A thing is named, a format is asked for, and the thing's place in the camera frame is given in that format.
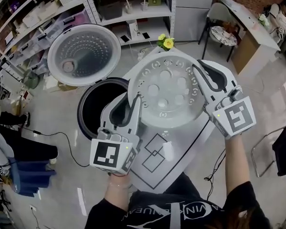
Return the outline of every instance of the yellow flower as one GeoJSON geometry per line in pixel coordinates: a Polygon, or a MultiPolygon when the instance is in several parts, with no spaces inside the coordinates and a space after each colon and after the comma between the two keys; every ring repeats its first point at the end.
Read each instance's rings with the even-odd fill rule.
{"type": "Polygon", "coordinates": [[[166,37],[165,34],[161,34],[161,35],[158,37],[158,40],[159,40],[159,41],[162,41],[165,37],[166,37]]]}
{"type": "Polygon", "coordinates": [[[168,49],[171,49],[174,46],[174,41],[172,40],[172,38],[167,38],[165,39],[163,46],[168,49]]]}

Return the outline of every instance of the black inner pot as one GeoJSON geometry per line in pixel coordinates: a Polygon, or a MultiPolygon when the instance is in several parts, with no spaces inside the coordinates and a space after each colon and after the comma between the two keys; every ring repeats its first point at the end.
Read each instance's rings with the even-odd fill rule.
{"type": "Polygon", "coordinates": [[[108,78],[90,87],[82,96],[77,109],[77,121],[88,138],[97,137],[104,107],[117,96],[127,92],[128,81],[122,78],[108,78]]]}

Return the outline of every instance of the black t-shirt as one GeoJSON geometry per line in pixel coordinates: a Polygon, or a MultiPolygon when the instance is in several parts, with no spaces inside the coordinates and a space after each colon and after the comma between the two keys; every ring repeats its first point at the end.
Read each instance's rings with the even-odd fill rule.
{"type": "Polygon", "coordinates": [[[252,213],[250,228],[271,228],[250,182],[239,185],[230,192],[223,208],[202,198],[147,192],[136,194],[135,203],[131,198],[130,204],[128,212],[125,212],[103,199],[91,209],[85,229],[204,228],[205,225],[212,225],[214,221],[221,219],[224,225],[224,218],[232,211],[239,211],[240,217],[245,216],[246,212],[252,213]]]}

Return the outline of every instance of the white chair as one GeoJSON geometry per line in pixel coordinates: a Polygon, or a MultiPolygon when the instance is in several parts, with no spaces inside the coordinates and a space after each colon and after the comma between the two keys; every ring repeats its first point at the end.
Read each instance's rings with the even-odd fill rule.
{"type": "MultiPolygon", "coordinates": [[[[214,3],[211,6],[211,8],[210,8],[210,10],[206,16],[206,22],[205,22],[204,30],[203,30],[201,37],[199,39],[199,42],[198,42],[198,45],[199,45],[203,36],[204,36],[204,32],[207,31],[207,37],[206,37],[206,41],[205,41],[205,45],[204,45],[204,52],[202,55],[202,59],[204,59],[205,50],[206,50],[206,46],[207,46],[209,37],[211,37],[211,39],[213,41],[220,43],[221,44],[220,47],[223,46],[223,44],[218,39],[216,39],[216,37],[211,33],[211,28],[216,25],[217,21],[234,22],[234,19],[233,19],[232,15],[230,14],[229,9],[225,5],[223,5],[222,3],[214,3]]],[[[237,31],[237,34],[238,34],[240,31],[240,27],[238,25],[237,25],[237,27],[238,27],[238,31],[237,31]]],[[[230,60],[233,49],[234,49],[234,46],[232,46],[232,48],[231,48],[227,62],[230,60]]]]}

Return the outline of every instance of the cup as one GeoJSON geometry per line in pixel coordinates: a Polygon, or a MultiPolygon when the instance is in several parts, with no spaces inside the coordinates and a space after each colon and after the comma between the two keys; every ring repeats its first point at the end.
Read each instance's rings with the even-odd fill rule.
{"type": "Polygon", "coordinates": [[[141,9],[142,11],[148,10],[148,2],[141,2],[141,9]]]}
{"type": "Polygon", "coordinates": [[[133,12],[133,5],[131,2],[129,3],[129,6],[127,2],[124,3],[124,7],[126,9],[126,13],[131,14],[133,12]]]}

